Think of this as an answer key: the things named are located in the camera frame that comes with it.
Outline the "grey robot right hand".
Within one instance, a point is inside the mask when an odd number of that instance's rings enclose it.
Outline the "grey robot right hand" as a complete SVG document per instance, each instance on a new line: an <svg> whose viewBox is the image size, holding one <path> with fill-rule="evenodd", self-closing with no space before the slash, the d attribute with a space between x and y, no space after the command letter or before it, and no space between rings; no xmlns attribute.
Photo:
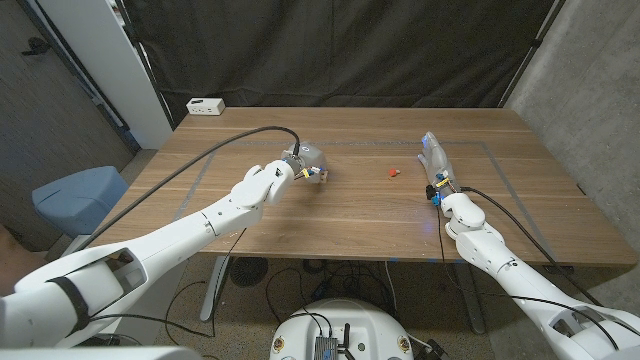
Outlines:
<svg viewBox="0 0 640 360"><path fill-rule="evenodd" d="M456 182L453 167L444 149L432 132L427 132L422 137L423 148L418 155L422 163L427 179L431 184L437 184L448 178L451 182Z"/></svg>

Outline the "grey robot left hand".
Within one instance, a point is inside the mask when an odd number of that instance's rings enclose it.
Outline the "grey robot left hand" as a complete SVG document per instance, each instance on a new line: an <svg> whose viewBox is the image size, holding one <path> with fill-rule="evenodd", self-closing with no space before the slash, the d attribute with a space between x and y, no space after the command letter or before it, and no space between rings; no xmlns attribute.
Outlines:
<svg viewBox="0 0 640 360"><path fill-rule="evenodd" d="M313 184L327 181L326 157L319 148L309 142L302 142L297 154L294 154L294 150L295 146L291 145L282 152L281 157L292 167L295 179L304 179Z"/></svg>

